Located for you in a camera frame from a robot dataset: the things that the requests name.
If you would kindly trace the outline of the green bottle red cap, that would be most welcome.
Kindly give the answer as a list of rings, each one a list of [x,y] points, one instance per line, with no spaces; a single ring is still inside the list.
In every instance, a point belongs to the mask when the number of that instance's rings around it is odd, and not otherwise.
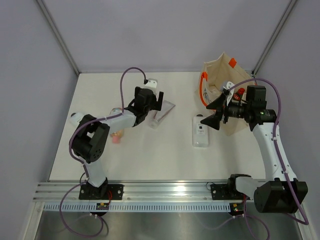
[[[233,94],[233,99],[235,101],[240,102],[242,100],[242,98],[243,98],[244,93],[245,93],[245,89],[244,88],[239,88],[237,90],[237,92]]]

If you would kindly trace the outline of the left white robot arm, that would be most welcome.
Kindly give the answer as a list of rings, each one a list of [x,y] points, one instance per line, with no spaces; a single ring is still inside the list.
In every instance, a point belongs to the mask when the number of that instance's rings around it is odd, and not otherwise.
[[[69,141],[69,153],[84,168],[86,180],[80,184],[80,200],[121,200],[123,186],[109,185],[100,160],[110,134],[142,123],[150,111],[162,109],[164,93],[158,96],[153,90],[136,87],[134,98],[119,113],[96,118],[84,115]]]

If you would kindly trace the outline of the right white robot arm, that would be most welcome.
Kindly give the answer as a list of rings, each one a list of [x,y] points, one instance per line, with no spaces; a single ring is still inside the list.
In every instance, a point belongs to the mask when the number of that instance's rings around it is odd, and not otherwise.
[[[243,119],[253,133],[262,156],[265,182],[247,174],[231,174],[226,184],[213,183],[213,200],[240,200],[249,197],[259,213],[294,214],[308,193],[307,183],[292,171],[280,138],[278,115],[267,109],[266,88],[248,85],[245,102],[233,101],[235,85],[228,82],[221,95],[207,109],[215,110],[201,124],[219,130],[229,118]]]

